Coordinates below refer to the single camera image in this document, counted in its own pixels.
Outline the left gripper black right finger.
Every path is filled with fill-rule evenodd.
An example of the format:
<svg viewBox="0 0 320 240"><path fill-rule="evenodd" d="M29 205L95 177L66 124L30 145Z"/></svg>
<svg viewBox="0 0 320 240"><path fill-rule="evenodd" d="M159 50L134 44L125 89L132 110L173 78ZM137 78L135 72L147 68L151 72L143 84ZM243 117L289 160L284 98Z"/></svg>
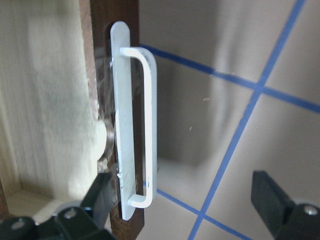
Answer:
<svg viewBox="0 0 320 240"><path fill-rule="evenodd" d="M251 203L271 233L278 233L295 208L295 202L262 170L252 174Z"/></svg>

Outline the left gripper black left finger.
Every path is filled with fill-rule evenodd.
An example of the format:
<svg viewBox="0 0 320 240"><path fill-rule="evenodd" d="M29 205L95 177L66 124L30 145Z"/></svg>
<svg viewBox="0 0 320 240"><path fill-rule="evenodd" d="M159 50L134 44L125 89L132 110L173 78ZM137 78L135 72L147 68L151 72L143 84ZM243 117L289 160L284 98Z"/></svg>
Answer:
<svg viewBox="0 0 320 240"><path fill-rule="evenodd" d="M104 228L112 209L112 174L99 173L80 203L99 228Z"/></svg>

